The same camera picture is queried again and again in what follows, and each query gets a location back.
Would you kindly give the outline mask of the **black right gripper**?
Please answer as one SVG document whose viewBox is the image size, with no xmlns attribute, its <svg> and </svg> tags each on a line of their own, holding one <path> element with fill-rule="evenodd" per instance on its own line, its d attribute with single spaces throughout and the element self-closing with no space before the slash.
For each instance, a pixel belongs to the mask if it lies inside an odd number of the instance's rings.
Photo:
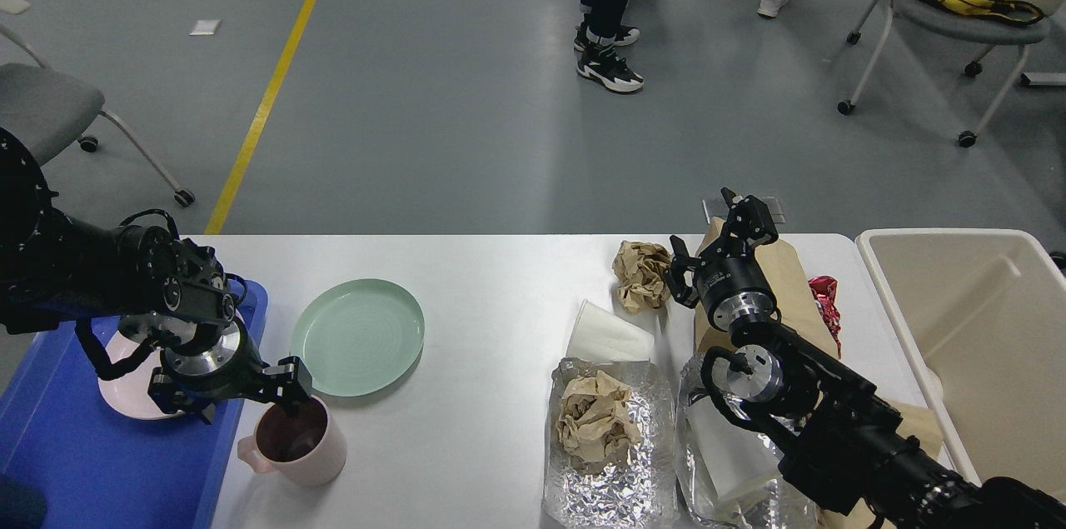
<svg viewBox="0 0 1066 529">
<path fill-rule="evenodd" d="M 714 328 L 730 328 L 753 317 L 769 321 L 777 310 L 775 294 L 754 259 L 755 249 L 778 241 L 780 234 L 765 202 L 752 195 L 739 198 L 730 188 L 720 190 L 728 205 L 718 237 L 709 245 L 718 258 L 690 255 L 685 241 L 671 236 L 671 263 L 664 283 L 675 302 L 694 309 L 700 302 Z M 694 272 L 695 287 L 687 278 Z"/>
</svg>

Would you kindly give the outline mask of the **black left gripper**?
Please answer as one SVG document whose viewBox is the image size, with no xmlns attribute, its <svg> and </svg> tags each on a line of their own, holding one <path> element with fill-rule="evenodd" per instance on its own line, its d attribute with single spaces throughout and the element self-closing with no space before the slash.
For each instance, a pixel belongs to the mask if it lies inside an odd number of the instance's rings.
<svg viewBox="0 0 1066 529">
<path fill-rule="evenodd" d="M 219 340 L 201 353 L 180 354 L 165 348 L 160 371 L 152 371 L 148 396 L 164 414 L 182 414 L 212 424 L 216 404 L 251 397 L 278 405 L 296 417 L 311 400 L 312 376 L 298 356 L 264 366 L 245 323 L 236 319 L 221 330 Z"/>
</svg>

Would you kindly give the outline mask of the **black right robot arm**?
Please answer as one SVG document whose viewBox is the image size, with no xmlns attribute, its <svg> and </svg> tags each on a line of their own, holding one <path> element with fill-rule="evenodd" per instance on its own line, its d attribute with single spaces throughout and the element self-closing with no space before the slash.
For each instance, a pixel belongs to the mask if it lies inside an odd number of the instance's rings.
<svg viewBox="0 0 1066 529">
<path fill-rule="evenodd" d="M 784 460 L 784 479 L 815 504 L 849 513 L 865 500 L 874 526 L 898 528 L 1062 528 L 1064 504 L 1006 477 L 974 485 L 900 437 L 901 412 L 875 385 L 807 342 L 780 320 L 756 249 L 778 239 L 764 202 L 723 188 L 728 214 L 696 256 L 681 237 L 664 282 L 688 308 L 701 306 L 730 347 L 704 355 L 704 390 L 728 422 L 765 434 Z"/>
</svg>

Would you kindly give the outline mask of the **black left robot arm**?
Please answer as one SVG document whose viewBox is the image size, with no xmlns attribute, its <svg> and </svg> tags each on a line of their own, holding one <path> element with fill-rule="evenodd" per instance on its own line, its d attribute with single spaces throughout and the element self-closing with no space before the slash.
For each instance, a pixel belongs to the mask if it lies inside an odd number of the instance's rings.
<svg viewBox="0 0 1066 529">
<path fill-rule="evenodd" d="M 146 392 L 164 414 L 211 423 L 216 403 L 248 399 L 296 415 L 312 378 L 297 356 L 262 360 L 216 251 L 165 225 L 123 219 L 106 230 L 53 206 L 56 193 L 10 132 L 2 150 L 2 327 L 32 334 L 72 321 L 100 380 L 157 355 Z"/>
</svg>

